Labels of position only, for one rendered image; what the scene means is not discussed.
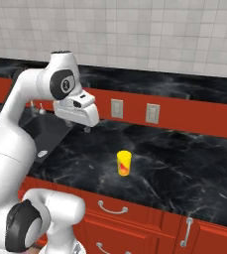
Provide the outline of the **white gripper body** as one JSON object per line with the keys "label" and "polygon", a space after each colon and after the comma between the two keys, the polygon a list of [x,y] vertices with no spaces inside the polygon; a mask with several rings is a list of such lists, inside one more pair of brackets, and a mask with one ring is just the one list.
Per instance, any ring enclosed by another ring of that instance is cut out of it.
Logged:
{"label": "white gripper body", "polygon": [[77,109],[70,106],[62,106],[59,101],[55,101],[54,112],[58,118],[88,127],[94,127],[99,122],[98,110],[94,103],[83,109]]}

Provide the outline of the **yellow cup with red print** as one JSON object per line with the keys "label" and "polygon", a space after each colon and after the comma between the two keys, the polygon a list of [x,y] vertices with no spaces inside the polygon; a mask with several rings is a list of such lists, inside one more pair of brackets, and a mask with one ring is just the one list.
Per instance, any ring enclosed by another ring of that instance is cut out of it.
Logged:
{"label": "yellow cup with red print", "polygon": [[130,174],[132,154],[129,151],[122,150],[117,153],[117,170],[121,177],[127,177]]}

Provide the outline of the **black sink basin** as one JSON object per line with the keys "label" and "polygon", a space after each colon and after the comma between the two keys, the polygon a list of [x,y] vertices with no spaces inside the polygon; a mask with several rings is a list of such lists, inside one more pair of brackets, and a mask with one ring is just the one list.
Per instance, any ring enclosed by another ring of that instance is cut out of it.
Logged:
{"label": "black sink basin", "polygon": [[35,162],[38,164],[50,155],[71,130],[54,114],[47,112],[44,115],[33,116],[29,108],[24,110],[19,126],[33,138],[37,147]]}

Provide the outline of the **silver tap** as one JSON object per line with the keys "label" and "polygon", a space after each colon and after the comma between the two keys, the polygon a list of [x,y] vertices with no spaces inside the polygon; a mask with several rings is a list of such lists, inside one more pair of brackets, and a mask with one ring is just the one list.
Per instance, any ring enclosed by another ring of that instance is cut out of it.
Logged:
{"label": "silver tap", "polygon": [[37,108],[33,100],[30,101],[30,109],[33,117],[36,117],[38,114],[46,114],[46,110],[43,108],[43,104],[40,104],[40,107]]}

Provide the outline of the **red drawer front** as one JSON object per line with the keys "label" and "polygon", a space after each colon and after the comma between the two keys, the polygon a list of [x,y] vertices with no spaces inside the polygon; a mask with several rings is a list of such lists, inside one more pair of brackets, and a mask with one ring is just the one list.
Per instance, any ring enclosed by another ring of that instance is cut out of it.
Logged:
{"label": "red drawer front", "polygon": [[81,192],[81,197],[90,212],[142,225],[169,236],[177,235],[180,223],[180,216],[177,214],[85,190]]}
{"label": "red drawer front", "polygon": [[138,232],[115,225],[86,219],[87,254],[103,254],[95,245],[111,254],[173,254],[174,238],[159,233]]}

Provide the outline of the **red cupboard door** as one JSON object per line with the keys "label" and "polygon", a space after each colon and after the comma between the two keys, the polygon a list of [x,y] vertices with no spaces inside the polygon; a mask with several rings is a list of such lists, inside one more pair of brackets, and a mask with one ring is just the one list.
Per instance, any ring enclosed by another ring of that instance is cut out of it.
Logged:
{"label": "red cupboard door", "polygon": [[180,247],[186,232],[186,219],[181,219],[173,254],[227,254],[227,227],[193,219],[187,245]]}

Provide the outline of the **grey wall outlet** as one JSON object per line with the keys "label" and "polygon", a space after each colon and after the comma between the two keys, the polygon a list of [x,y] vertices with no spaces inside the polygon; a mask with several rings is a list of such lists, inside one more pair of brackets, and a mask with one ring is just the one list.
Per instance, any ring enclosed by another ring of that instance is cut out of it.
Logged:
{"label": "grey wall outlet", "polygon": [[146,122],[147,123],[159,123],[159,117],[160,117],[160,107],[158,104],[147,104],[147,110],[146,110]]}
{"label": "grey wall outlet", "polygon": [[115,118],[123,118],[123,101],[119,99],[111,100],[111,116]]}

